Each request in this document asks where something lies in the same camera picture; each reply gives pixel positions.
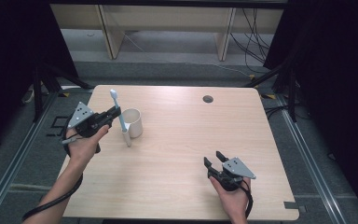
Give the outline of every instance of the round hole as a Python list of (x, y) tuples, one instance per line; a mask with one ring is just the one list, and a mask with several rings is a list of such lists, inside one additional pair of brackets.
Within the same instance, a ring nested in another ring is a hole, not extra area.
[(211, 103), (211, 102), (213, 102), (213, 97), (212, 96), (210, 96), (210, 95), (206, 95), (206, 96), (204, 96), (203, 98), (202, 98), (202, 100), (205, 102), (205, 103)]

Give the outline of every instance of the silver metal plate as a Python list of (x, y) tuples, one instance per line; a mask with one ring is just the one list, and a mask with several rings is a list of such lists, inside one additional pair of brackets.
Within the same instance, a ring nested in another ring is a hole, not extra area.
[(69, 120), (68, 128), (75, 128), (75, 126), (81, 123), (83, 120), (88, 119), (94, 114), (94, 112), (88, 108), (85, 104), (79, 102), (71, 120)]
[(223, 167), (234, 175), (246, 176), (255, 179), (254, 173), (238, 157), (222, 163)]

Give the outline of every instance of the black strap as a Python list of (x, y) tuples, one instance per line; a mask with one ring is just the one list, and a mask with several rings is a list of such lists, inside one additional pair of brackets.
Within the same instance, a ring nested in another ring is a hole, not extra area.
[(238, 183), (236, 183), (236, 182), (235, 182), (235, 184), (236, 184), (241, 190), (243, 190), (243, 192), (245, 192), (246, 196), (248, 197), (248, 200), (249, 200), (249, 202), (248, 202), (248, 207), (246, 208), (246, 211), (245, 211), (245, 216), (248, 217), (249, 214), (250, 214), (251, 211), (252, 211), (252, 207), (253, 207), (253, 202), (254, 202), (254, 200), (253, 200), (252, 193), (251, 193), (251, 191), (250, 191), (250, 188), (249, 188), (248, 183), (246, 183), (244, 180), (242, 180), (242, 181), (243, 181), (243, 183), (246, 184), (246, 186), (248, 187), (248, 189), (244, 188), (243, 186), (241, 186), (240, 184), (238, 184)]

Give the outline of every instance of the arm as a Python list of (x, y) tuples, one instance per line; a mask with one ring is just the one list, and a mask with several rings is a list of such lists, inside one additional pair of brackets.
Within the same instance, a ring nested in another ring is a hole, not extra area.
[[(209, 179), (211, 180), (214, 189), (216, 189), (216, 192), (220, 198), (220, 202), (223, 205), (223, 209), (227, 213), (231, 223), (247, 224), (248, 221), (245, 216), (245, 210), (249, 200), (245, 192), (243, 192), (241, 189), (226, 191), (215, 178), (211, 176)], [(245, 177), (243, 180), (246, 181), (250, 188), (250, 178)], [(247, 189), (245, 183), (242, 183), (241, 185)]]
[[(77, 180), (83, 174), (87, 164), (95, 154), (100, 139), (107, 134), (108, 126), (103, 126), (96, 134), (90, 138), (77, 139), (75, 142), (69, 145), (71, 152), (71, 159), (65, 170), (59, 176), (57, 181), (54, 183), (48, 194), (42, 199), (39, 205), (49, 203), (55, 199), (61, 197), (69, 190), (71, 190)], [(70, 129), (67, 132), (67, 136), (73, 135), (75, 130)], [(66, 205), (69, 202), (69, 198), (61, 203), (58, 203), (49, 209), (46, 209), (40, 213), (37, 213), (27, 218), (23, 223), (60, 223), (63, 212), (65, 211)]]

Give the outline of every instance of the cabinet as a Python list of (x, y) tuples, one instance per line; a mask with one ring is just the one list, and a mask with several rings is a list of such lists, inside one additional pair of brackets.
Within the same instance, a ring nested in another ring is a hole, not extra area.
[[(254, 10), (233, 7), (137, 7), (51, 5), (62, 29), (102, 30), (108, 55), (118, 56), (126, 31), (185, 31), (214, 35), (219, 61), (224, 61), (230, 33), (251, 33)], [(281, 9), (258, 9), (257, 32), (274, 34)]]

